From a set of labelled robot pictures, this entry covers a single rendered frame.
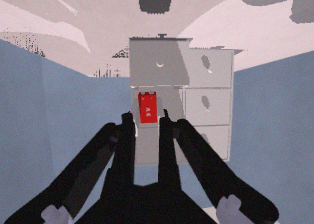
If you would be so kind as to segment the grey drawer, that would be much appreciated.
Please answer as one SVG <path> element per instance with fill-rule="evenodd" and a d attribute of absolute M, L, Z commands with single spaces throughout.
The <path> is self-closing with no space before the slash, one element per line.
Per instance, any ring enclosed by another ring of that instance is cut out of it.
<path fill-rule="evenodd" d="M 189 41 L 129 41 L 129 65 L 135 90 L 189 86 Z"/>
<path fill-rule="evenodd" d="M 156 92 L 156 97 L 161 97 L 163 109 L 173 122 L 182 119 L 182 91 Z M 139 127 L 158 127 L 157 123 L 139 123 Z"/>
<path fill-rule="evenodd" d="M 185 91 L 185 119 L 192 126 L 228 124 L 230 97 L 231 91 Z"/>
<path fill-rule="evenodd" d="M 201 128 L 196 130 L 222 159 L 227 156 L 229 127 Z"/>
<path fill-rule="evenodd" d="M 185 89 L 231 87 L 232 52 L 189 51 L 189 56 L 190 85 Z"/>
<path fill-rule="evenodd" d="M 174 140 L 176 161 L 182 161 L 182 150 L 176 139 Z M 136 137 L 137 163 L 159 162 L 159 135 L 158 130 L 138 131 Z"/>

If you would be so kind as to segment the white chest of drawers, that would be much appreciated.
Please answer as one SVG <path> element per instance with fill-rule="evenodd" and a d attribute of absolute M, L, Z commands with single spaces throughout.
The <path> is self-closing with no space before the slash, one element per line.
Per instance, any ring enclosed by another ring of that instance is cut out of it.
<path fill-rule="evenodd" d="M 156 89 L 156 90 L 135 90 L 131 87 L 131 105 L 134 101 L 134 92 L 165 92 L 165 91 L 182 91 L 182 119 L 185 119 L 185 91 L 231 91 L 230 97 L 230 120 L 228 125 L 197 125 L 193 126 L 195 129 L 201 128 L 225 128 L 229 127 L 229 138 L 228 138 L 228 154 L 223 161 L 229 161 L 230 159 L 230 144 L 231 144 L 231 127 L 232 127 L 232 107 L 233 107 L 233 80 L 234 80 L 234 50 L 206 50 L 206 49 L 189 49 L 189 51 L 196 52 L 232 52 L 231 59 L 231 87 L 229 89 L 185 89 L 185 87 L 180 89 Z M 144 130 L 158 130 L 158 127 L 139 127 L 138 131 Z M 157 163 L 137 163 L 136 160 L 136 146 L 135 146 L 135 166 L 157 166 Z M 188 161 L 184 161 L 184 154 L 182 152 L 182 161 L 177 161 L 177 164 L 189 164 Z"/>

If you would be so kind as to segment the small red block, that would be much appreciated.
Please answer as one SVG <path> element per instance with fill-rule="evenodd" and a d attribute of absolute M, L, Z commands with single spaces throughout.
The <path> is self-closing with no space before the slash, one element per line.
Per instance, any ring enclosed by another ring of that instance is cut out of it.
<path fill-rule="evenodd" d="M 138 101 L 141 123 L 157 123 L 156 92 L 139 92 Z"/>

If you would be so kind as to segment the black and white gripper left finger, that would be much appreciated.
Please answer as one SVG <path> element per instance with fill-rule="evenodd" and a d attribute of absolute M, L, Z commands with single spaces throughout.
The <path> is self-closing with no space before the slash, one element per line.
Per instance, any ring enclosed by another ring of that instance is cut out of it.
<path fill-rule="evenodd" d="M 4 224 L 72 224 L 114 152 L 91 224 L 125 224 L 127 187 L 134 184 L 138 98 L 121 117 L 122 124 L 105 124 L 45 190 Z"/>

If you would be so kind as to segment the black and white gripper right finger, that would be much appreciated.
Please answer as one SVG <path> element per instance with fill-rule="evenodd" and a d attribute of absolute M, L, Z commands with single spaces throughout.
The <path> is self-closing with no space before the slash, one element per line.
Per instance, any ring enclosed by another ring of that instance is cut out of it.
<path fill-rule="evenodd" d="M 171 121 L 156 97 L 159 135 L 157 224 L 188 224 L 183 201 L 176 139 L 220 224 L 274 224 L 276 206 L 241 180 L 186 119 Z M 158 119 L 159 116 L 159 119 Z"/>

